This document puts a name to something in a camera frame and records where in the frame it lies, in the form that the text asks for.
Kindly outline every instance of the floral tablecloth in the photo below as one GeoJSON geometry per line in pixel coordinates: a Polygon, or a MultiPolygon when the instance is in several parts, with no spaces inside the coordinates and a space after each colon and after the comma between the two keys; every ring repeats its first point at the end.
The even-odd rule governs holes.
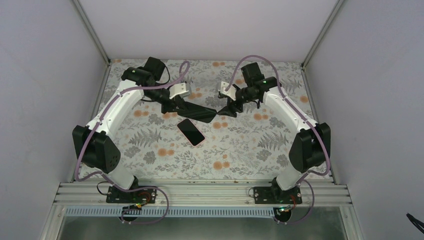
{"type": "MultiPolygon", "coordinates": [[[[171,81],[176,79],[183,60],[162,61],[169,68],[171,81]]],[[[146,59],[114,59],[112,62],[100,109],[115,92],[124,70],[143,66],[146,59]]],[[[185,80],[190,82],[192,93],[185,100],[219,111],[227,100],[217,98],[217,83],[230,80],[237,62],[190,60],[190,63],[185,80]]],[[[299,63],[273,64],[287,94],[312,116],[299,63]]],[[[274,76],[271,66],[265,62],[259,62],[259,67],[265,77],[274,76]]],[[[165,71],[160,82],[166,80],[165,71]]],[[[241,88],[246,86],[240,70],[235,83],[241,88]]],[[[177,123],[183,119],[176,113],[162,114],[159,103],[139,101],[114,139],[121,152],[120,160],[139,179],[271,180],[289,164],[288,153],[295,133],[265,105],[257,109],[255,103],[245,104],[244,113],[237,118],[217,115],[211,123],[194,120],[206,138],[197,147],[177,129],[177,123]]],[[[325,165],[316,170],[323,172],[325,165]]],[[[93,170],[87,166],[81,168],[82,176],[90,172],[93,170]]]]}

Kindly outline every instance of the white wall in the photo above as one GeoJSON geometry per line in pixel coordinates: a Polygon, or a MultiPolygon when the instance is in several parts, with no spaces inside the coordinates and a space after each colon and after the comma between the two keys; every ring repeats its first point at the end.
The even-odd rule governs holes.
{"type": "Polygon", "coordinates": [[[106,65],[69,0],[2,0],[0,23],[0,239],[38,239],[106,65]]]}
{"type": "Polygon", "coordinates": [[[307,66],[366,239],[422,239],[424,1],[348,0],[307,66]]]}
{"type": "Polygon", "coordinates": [[[110,58],[303,62],[337,0],[80,0],[110,58]]]}

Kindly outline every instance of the glass panel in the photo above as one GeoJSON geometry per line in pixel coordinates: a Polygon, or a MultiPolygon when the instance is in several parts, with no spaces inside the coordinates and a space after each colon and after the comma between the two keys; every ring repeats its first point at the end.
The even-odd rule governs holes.
{"type": "MultiPolygon", "coordinates": [[[[307,208],[293,211],[299,219],[307,208]]],[[[139,218],[137,221],[149,221],[139,218]]],[[[343,240],[347,239],[338,207],[316,207],[304,222],[277,225],[266,218],[176,218],[153,225],[122,224],[117,217],[65,217],[59,239],[75,240],[343,240]]]]}

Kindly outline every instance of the white plastic part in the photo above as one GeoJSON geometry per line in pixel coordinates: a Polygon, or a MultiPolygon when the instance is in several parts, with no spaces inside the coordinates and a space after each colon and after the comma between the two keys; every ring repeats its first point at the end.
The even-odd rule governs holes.
{"type": "MultiPolygon", "coordinates": [[[[115,93],[106,103],[106,105],[108,105],[109,102],[116,95],[120,96],[120,92],[122,90],[133,88],[133,87],[138,87],[134,81],[131,81],[131,80],[121,81],[119,83],[118,89],[115,91],[115,93]]],[[[98,128],[96,129],[96,132],[100,133],[101,131],[105,131],[106,135],[109,136],[110,139],[113,141],[115,139],[115,134],[117,133],[118,128],[121,125],[122,121],[130,112],[130,110],[133,108],[133,106],[140,99],[142,99],[143,95],[144,95],[143,90],[133,90],[133,91],[124,93],[109,108],[109,110],[107,111],[106,115],[104,116],[101,122],[101,125],[99,125],[98,128]]],[[[99,112],[99,114],[96,115],[95,118],[93,118],[90,122],[87,123],[87,126],[89,129],[93,129],[93,127],[99,121],[99,117],[104,110],[105,109],[102,109],[101,112],[99,112]]]]}
{"type": "Polygon", "coordinates": [[[225,91],[225,89],[230,85],[228,82],[222,81],[221,83],[218,83],[218,91],[225,96],[230,97],[232,100],[236,100],[236,88],[234,86],[231,86],[228,91],[225,91]]]}
{"type": "Polygon", "coordinates": [[[317,121],[306,115],[306,113],[304,113],[289,97],[284,100],[278,90],[278,87],[273,87],[263,94],[263,103],[274,110],[276,117],[284,122],[292,133],[298,133],[301,129],[310,129],[310,127],[298,116],[298,114],[287,104],[286,101],[293,104],[293,106],[295,106],[299,112],[305,116],[308,122],[315,126],[317,121]]]}
{"type": "Polygon", "coordinates": [[[115,169],[108,174],[105,173],[116,185],[123,189],[130,189],[134,181],[134,176],[124,167],[122,161],[118,162],[115,169]]]}
{"type": "Polygon", "coordinates": [[[190,94],[192,94],[192,89],[188,83],[178,83],[169,88],[169,99],[173,99],[177,95],[185,98],[190,96],[190,94]]]}
{"type": "Polygon", "coordinates": [[[285,167],[277,176],[276,181],[278,186],[283,190],[289,190],[296,185],[296,182],[302,177],[302,173],[296,170],[291,163],[285,167]]]}

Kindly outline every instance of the smartphone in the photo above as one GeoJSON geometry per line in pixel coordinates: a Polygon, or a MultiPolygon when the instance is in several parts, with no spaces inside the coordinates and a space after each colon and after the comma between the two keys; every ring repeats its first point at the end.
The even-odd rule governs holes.
{"type": "Polygon", "coordinates": [[[188,118],[180,121],[176,126],[193,146],[197,146],[205,140],[205,136],[188,118]]]}

